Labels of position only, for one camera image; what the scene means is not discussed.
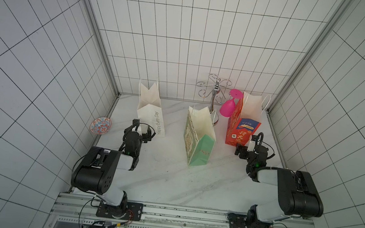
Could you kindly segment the green Fresh paper bag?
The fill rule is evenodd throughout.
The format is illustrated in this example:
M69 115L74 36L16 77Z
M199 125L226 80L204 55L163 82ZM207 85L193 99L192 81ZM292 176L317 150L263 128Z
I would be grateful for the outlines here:
M189 107L184 132L187 164L191 166L206 165L216 142L213 119L208 107L197 110Z

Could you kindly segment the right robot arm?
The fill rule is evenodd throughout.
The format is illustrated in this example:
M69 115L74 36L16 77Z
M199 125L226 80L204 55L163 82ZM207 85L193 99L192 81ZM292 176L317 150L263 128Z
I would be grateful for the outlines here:
M252 205L247 213L229 213L230 228L273 228L288 218L318 218L323 215L323 202L310 173L286 168L268 167L268 148L264 135L252 136L249 143L237 144L235 155L247 161L246 172L252 181L277 188L277 197L268 203Z

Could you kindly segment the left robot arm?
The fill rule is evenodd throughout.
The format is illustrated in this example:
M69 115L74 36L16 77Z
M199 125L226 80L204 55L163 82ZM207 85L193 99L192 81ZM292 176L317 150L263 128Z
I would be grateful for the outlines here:
M134 119L133 124L124 130L118 150L93 146L76 162L71 176L72 187L94 194L109 214L124 216L129 211L127 194L113 185L116 170L134 170L142 145L150 142L155 135L152 126Z

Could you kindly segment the white Happy Every Day bag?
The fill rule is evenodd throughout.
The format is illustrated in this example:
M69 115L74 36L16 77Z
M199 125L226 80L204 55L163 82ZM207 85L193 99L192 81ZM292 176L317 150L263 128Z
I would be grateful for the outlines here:
M156 132L156 137L165 137L164 117L160 99L158 82L147 88L139 83L138 118L142 123L149 124Z

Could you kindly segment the red printed paper bag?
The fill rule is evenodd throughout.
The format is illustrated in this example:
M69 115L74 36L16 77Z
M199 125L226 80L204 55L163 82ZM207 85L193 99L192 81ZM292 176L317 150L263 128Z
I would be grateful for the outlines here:
M271 101L271 96L266 97L252 95L247 92L243 93L236 105L227 124L227 133L225 144L236 146L240 144L245 146L249 143L250 137L257 131L261 125L262 113L265 111L263 102Z

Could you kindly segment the patterned ceramic bowl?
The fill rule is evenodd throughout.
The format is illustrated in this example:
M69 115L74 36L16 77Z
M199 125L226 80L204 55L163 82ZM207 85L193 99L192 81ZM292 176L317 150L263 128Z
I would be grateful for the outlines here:
M94 120L90 126L89 129L93 134L96 135L104 135L108 133L112 125L112 121L108 117L100 117L96 120Z

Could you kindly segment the pink plastic wine glass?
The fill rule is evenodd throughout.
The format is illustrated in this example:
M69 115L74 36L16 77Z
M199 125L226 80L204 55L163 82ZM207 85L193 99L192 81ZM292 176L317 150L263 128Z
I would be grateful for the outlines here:
M223 117L231 117L231 115L233 114L233 112L236 109L236 104L235 104L235 100L239 100L243 98L243 92L237 89L231 89L229 92L230 95L230 99L227 100L222 107L220 108L220 114Z

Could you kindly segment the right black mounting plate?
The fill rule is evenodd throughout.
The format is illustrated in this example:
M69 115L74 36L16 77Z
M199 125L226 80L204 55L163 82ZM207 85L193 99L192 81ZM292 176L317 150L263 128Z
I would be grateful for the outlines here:
M256 218L247 219L244 214L229 213L227 219L229 228L272 228L272 224L260 222Z

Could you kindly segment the black mounting plate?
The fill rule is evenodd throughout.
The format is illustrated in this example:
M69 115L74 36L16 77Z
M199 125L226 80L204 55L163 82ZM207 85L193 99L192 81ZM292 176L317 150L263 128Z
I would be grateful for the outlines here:
M244 214L229 213L227 219L229 228L272 228L272 224L260 222L256 218L247 219Z
M109 218L123 221L140 221L143 214L144 204L127 202L126 205L110 206L101 203L98 206L96 216L100 218Z

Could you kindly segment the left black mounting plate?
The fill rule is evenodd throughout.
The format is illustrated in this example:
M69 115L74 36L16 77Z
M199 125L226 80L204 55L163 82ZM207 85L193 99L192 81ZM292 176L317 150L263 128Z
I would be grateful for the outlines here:
M96 216L100 218L109 218L123 221L140 221L143 214L144 204L127 202L126 205L110 206L101 203L98 206Z

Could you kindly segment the chrome cup holder stand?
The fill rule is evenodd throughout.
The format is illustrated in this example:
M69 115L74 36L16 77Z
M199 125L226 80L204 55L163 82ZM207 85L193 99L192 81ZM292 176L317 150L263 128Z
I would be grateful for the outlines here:
M232 82L228 79L221 79L216 74L210 74L208 79L210 83L204 81L198 81L196 86L200 88L198 95L199 97L206 99L209 98L209 112L212 114L213 126L217 125L219 122L219 117L216 114L215 103L222 105L226 100L226 96L223 92L225 89L229 89L232 86Z

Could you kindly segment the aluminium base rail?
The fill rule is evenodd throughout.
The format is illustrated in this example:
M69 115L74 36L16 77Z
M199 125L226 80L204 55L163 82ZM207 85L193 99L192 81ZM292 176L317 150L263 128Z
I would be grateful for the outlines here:
M228 211L166 205L149 202L128 203L121 216L106 211L91 195L61 193L52 207L51 215L58 220L92 224L124 223L125 228L245 228L242 214ZM311 220L291 219L274 223L271 228L315 228Z

